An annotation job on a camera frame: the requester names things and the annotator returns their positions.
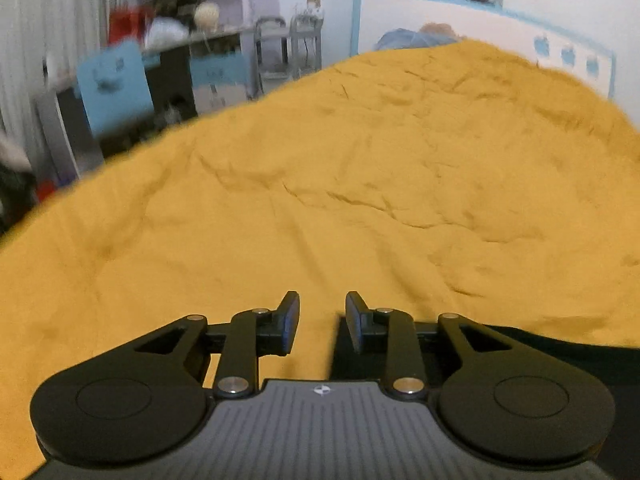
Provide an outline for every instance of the yellow blanket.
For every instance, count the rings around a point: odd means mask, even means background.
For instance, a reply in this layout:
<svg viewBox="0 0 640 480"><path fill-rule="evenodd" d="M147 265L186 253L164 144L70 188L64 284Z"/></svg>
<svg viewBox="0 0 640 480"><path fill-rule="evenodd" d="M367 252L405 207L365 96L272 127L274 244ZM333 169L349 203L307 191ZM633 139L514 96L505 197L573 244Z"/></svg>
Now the yellow blanket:
<svg viewBox="0 0 640 480"><path fill-rule="evenodd" d="M54 372L191 313L302 297L323 378L344 296L640 346L640 138L575 80L464 41L367 54L177 128L0 248L0 477L42 461Z"/></svg>

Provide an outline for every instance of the blue box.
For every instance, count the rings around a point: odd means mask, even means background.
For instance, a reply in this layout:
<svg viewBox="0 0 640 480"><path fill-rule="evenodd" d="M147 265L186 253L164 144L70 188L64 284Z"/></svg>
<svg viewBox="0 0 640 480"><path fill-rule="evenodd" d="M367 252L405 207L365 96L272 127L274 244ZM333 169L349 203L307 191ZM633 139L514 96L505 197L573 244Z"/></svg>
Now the blue box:
<svg viewBox="0 0 640 480"><path fill-rule="evenodd" d="M241 52L219 56L192 57L191 81L193 87L205 85L246 85L246 61Z"/></svg>
<svg viewBox="0 0 640 480"><path fill-rule="evenodd" d="M78 86L94 137L154 113L145 67L133 40L100 51L78 66Z"/></svg>

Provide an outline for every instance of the red box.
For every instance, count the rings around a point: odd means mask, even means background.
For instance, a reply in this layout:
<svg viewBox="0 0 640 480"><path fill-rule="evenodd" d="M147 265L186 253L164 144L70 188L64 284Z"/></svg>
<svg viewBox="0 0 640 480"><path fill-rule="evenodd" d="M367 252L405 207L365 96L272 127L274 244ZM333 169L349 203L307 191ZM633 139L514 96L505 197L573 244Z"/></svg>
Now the red box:
<svg viewBox="0 0 640 480"><path fill-rule="evenodd" d="M141 43L144 40L146 28L153 20L153 16L153 10L146 7L111 9L107 44L117 44L125 38L135 38Z"/></svg>

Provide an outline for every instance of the gray ribbed base plate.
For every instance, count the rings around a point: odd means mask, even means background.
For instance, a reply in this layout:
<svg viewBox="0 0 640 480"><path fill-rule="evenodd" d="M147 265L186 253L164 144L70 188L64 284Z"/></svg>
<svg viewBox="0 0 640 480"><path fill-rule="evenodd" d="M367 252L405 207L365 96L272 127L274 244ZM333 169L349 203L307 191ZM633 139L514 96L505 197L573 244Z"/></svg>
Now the gray ribbed base plate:
<svg viewBox="0 0 640 480"><path fill-rule="evenodd" d="M257 397L220 403L193 440L152 462L104 471L49 462L32 478L611 480L590 462L549 472L482 462L423 404L392 400L375 383L275 380Z"/></svg>

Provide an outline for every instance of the black circular pad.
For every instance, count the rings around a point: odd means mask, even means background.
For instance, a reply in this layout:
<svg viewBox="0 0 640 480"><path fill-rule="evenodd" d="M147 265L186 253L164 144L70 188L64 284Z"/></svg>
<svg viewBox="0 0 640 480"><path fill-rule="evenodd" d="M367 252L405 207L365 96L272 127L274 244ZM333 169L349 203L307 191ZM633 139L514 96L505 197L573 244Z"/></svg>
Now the black circular pad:
<svg viewBox="0 0 640 480"><path fill-rule="evenodd" d="M541 352L476 353L444 383L444 424L472 449L519 465L588 457L613 425L614 401L596 378Z"/></svg>
<svg viewBox="0 0 640 480"><path fill-rule="evenodd" d="M505 410L525 418L557 415L569 403L566 390L544 377L505 379L495 387L494 397Z"/></svg>
<svg viewBox="0 0 640 480"><path fill-rule="evenodd" d="M140 413L152 398L151 389L140 381L102 379L82 388L76 401L87 415L117 420Z"/></svg>
<svg viewBox="0 0 640 480"><path fill-rule="evenodd" d="M81 466L138 462L196 430L207 411L200 384L163 355L130 357L85 362L36 391L31 421L51 456Z"/></svg>

